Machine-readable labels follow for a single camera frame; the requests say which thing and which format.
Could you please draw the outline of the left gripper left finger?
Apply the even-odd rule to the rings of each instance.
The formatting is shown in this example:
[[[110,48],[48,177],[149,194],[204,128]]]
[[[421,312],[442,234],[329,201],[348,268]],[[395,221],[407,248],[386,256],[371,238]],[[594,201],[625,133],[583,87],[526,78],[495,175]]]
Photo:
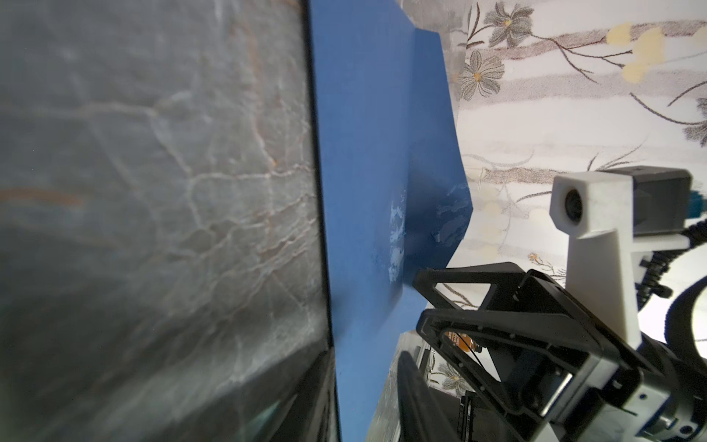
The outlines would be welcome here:
[[[334,351],[305,347],[246,384],[239,441],[322,441],[331,409]]]

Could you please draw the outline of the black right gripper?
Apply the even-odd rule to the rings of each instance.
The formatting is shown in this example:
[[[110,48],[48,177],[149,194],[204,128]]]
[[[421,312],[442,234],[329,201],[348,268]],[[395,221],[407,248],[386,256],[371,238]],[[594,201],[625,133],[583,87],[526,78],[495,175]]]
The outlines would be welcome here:
[[[417,331],[523,441],[706,438],[705,373],[653,339],[631,348],[540,272],[495,273],[485,311],[427,309]]]

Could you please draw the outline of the dark blue envelope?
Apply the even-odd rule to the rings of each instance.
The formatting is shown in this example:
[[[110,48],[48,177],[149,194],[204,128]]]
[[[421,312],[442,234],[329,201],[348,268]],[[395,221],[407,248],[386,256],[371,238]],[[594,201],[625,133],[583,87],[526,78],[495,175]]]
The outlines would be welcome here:
[[[394,351],[473,211],[440,36],[393,1],[312,1],[309,29],[341,438],[363,441]]]

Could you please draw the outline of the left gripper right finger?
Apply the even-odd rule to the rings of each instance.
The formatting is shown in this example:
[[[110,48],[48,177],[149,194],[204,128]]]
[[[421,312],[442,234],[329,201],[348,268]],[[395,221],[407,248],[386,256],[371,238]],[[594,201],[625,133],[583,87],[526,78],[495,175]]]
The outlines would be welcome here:
[[[403,351],[397,363],[401,441],[458,441],[438,401],[427,387],[412,355]]]

